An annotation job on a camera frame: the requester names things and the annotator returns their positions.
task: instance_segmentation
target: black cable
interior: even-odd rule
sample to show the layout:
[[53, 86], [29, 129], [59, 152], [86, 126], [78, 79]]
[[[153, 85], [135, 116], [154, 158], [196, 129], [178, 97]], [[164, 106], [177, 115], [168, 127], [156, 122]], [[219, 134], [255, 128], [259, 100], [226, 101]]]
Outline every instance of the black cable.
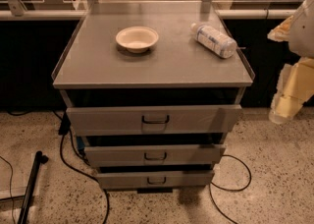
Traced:
[[13, 199], [13, 197], [12, 197], [12, 191], [11, 191], [11, 189], [12, 189], [12, 178], [13, 178], [13, 167], [12, 167], [12, 165], [10, 164], [10, 162], [7, 161], [6, 159], [4, 159], [2, 156], [0, 156], [0, 158], [1, 158], [4, 162], [6, 162], [6, 163], [10, 166], [10, 169], [11, 169], [10, 184], [9, 184], [9, 193], [10, 193], [10, 198], [11, 198], [11, 200], [12, 200], [11, 215], [12, 215], [13, 223], [16, 224], [16, 220], [15, 220], [14, 214], [13, 214], [13, 211], [14, 211], [14, 199]]
[[269, 9], [267, 8], [267, 9], [266, 9], [266, 17], [265, 17], [265, 20], [267, 20], [268, 17], [269, 17]]
[[[55, 116], [56, 116], [60, 121], [62, 121], [62, 117], [61, 117], [56, 111], [52, 111], [52, 112], [53, 112], [53, 114], [55, 114]], [[90, 166], [89, 163], [88, 163], [88, 160], [87, 160], [84, 156], [80, 155], [80, 154], [78, 153], [78, 151], [76, 150], [75, 145], [74, 145], [74, 138], [73, 138], [72, 131], [71, 131], [71, 129], [69, 129], [69, 130], [70, 130], [71, 146], [72, 146], [73, 152], [74, 152], [75, 155], [76, 155], [79, 159], [81, 159], [86, 165]]]
[[[64, 156], [63, 156], [63, 143], [64, 143], [64, 140], [65, 140], [65, 135], [62, 135], [62, 138], [61, 138], [61, 142], [60, 142], [60, 157], [61, 157], [61, 160], [62, 162], [68, 166], [70, 169], [74, 170], [75, 172], [78, 172], [84, 176], [86, 176], [87, 178], [95, 181], [98, 183], [97, 179], [89, 174], [86, 174], [82, 171], [80, 171], [79, 169], [71, 166], [70, 164], [67, 163], [67, 161], [64, 159]], [[106, 190], [104, 190], [104, 193], [105, 193], [105, 197], [106, 197], [106, 201], [107, 201], [107, 210], [106, 210], [106, 215], [105, 215], [105, 218], [104, 218], [104, 221], [103, 221], [103, 224], [106, 224], [107, 222], [107, 219], [108, 219], [108, 216], [109, 216], [109, 210], [110, 210], [110, 202], [109, 202], [109, 194]]]
[[209, 196], [210, 196], [210, 199], [212, 200], [214, 206], [216, 207], [216, 209], [228, 220], [230, 220], [231, 222], [233, 222], [234, 224], [237, 224], [237, 222], [233, 221], [233, 219], [231, 219], [230, 217], [228, 217], [225, 213], [223, 213], [223, 211], [218, 207], [218, 205], [216, 204], [214, 198], [213, 198], [213, 195], [212, 195], [212, 190], [211, 190], [211, 187], [209, 185]]
[[[237, 161], [239, 161], [242, 165], [244, 165], [244, 167], [246, 168], [247, 172], [248, 172], [248, 183], [243, 187], [243, 188], [240, 188], [240, 189], [226, 189], [226, 188], [222, 188], [220, 186], [217, 186], [215, 183], [211, 182], [211, 185], [215, 186], [216, 188], [220, 189], [220, 190], [224, 190], [224, 191], [227, 191], [227, 192], [232, 192], [232, 193], [236, 193], [236, 192], [241, 192], [245, 189], [248, 188], [248, 186], [251, 184], [251, 181], [252, 181], [252, 174], [251, 174], [251, 171], [249, 170], [248, 166], [243, 162], [241, 161], [240, 159], [238, 159], [237, 157], [234, 157], [232, 155], [223, 155], [223, 157], [231, 157]], [[211, 185], [209, 185], [209, 196], [210, 196], [210, 199], [212, 200], [214, 206], [216, 207], [216, 209], [228, 220], [230, 220], [231, 222], [233, 222], [234, 224], [237, 224], [237, 222], [235, 222], [233, 219], [231, 219], [230, 217], [228, 217], [219, 207], [218, 205], [216, 204], [214, 198], [213, 198], [213, 195], [212, 195], [212, 190], [211, 190]]]
[[241, 161], [240, 159], [238, 159], [237, 157], [234, 157], [232, 155], [223, 155], [223, 157], [231, 157], [233, 159], [236, 159], [238, 162], [242, 163], [242, 165], [246, 168], [247, 172], [248, 172], [248, 183], [241, 189], [225, 189], [225, 188], [222, 188], [220, 186], [217, 186], [215, 183], [211, 182], [211, 184], [213, 186], [215, 186], [216, 188], [220, 189], [220, 190], [224, 190], [224, 191], [228, 191], [228, 192], [241, 192], [245, 189], [248, 188], [248, 186], [251, 184], [251, 181], [252, 181], [252, 174], [251, 174], [251, 171], [249, 170], [248, 166], [243, 162]]
[[21, 112], [21, 113], [14, 113], [12, 111], [7, 111], [7, 113], [11, 116], [15, 116], [15, 117], [20, 117], [20, 116], [24, 116], [30, 112], [33, 112], [32, 110], [28, 110], [28, 111], [25, 111], [25, 112]]
[[60, 121], [62, 121], [62, 117], [60, 115], [58, 115], [58, 113], [56, 111], [53, 110], [52, 113], [55, 114], [56, 117], [60, 119]]
[[80, 154], [78, 153], [78, 151], [76, 150], [75, 144], [74, 144], [74, 138], [73, 138], [73, 134], [72, 134], [71, 129], [69, 130], [69, 132], [70, 132], [71, 146], [72, 146], [73, 152], [74, 152], [74, 153], [76, 154], [76, 156], [77, 156], [79, 159], [81, 159], [86, 165], [90, 166], [88, 160], [87, 160], [84, 156], [80, 155]]

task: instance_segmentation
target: gray cabinet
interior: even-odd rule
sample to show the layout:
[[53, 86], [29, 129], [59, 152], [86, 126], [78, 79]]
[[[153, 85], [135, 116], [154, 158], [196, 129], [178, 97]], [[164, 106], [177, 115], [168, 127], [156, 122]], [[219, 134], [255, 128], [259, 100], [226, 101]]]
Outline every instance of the gray cabinet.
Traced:
[[[54, 86], [101, 188], [210, 184], [252, 77], [240, 52], [223, 60], [190, 37], [203, 20], [226, 32], [202, 2], [96, 4], [78, 28]], [[115, 35], [131, 26], [156, 29], [156, 48], [117, 47]]]

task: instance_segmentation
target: plastic bottle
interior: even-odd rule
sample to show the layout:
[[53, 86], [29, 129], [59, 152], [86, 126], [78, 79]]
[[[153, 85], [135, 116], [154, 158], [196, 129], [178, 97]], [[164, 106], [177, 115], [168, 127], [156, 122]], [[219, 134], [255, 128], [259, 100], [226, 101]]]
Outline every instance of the plastic bottle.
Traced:
[[221, 58], [229, 58], [236, 52], [236, 41], [209, 25], [192, 24], [192, 36], [199, 43], [215, 52]]

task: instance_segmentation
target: terrazzo floor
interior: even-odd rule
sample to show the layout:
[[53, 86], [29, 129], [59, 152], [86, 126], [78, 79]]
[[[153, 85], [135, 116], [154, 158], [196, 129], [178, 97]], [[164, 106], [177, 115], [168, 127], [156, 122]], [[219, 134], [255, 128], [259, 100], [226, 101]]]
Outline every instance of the terrazzo floor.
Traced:
[[[66, 167], [59, 155], [60, 120], [52, 112], [32, 112], [21, 117], [0, 113], [0, 153], [14, 169], [12, 189], [26, 187], [32, 160], [38, 150], [49, 157], [40, 166], [28, 223], [102, 223], [106, 199], [97, 183]], [[303, 108], [296, 118], [275, 125], [266, 108], [244, 108], [227, 135], [225, 154], [241, 159], [250, 168], [252, 181], [239, 193], [211, 187], [221, 210], [236, 223], [314, 222], [314, 110]], [[73, 153], [70, 138], [65, 159], [88, 174], [94, 171]], [[0, 191], [9, 189], [10, 168], [0, 161]], [[215, 166], [213, 182], [240, 188], [248, 181], [245, 168], [230, 157]], [[171, 194], [109, 192], [111, 223], [232, 223], [213, 205], [210, 188], [176, 189]], [[19, 218], [20, 201], [14, 216]], [[12, 203], [0, 203], [0, 223], [13, 223]]]

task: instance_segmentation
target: white bowl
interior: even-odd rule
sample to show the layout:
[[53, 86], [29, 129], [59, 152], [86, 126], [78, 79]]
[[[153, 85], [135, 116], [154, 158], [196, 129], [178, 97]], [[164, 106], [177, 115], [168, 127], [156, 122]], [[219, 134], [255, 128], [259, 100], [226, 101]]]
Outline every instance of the white bowl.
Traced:
[[131, 53], [145, 52], [158, 41], [158, 33], [147, 27], [131, 27], [118, 32], [116, 40]]

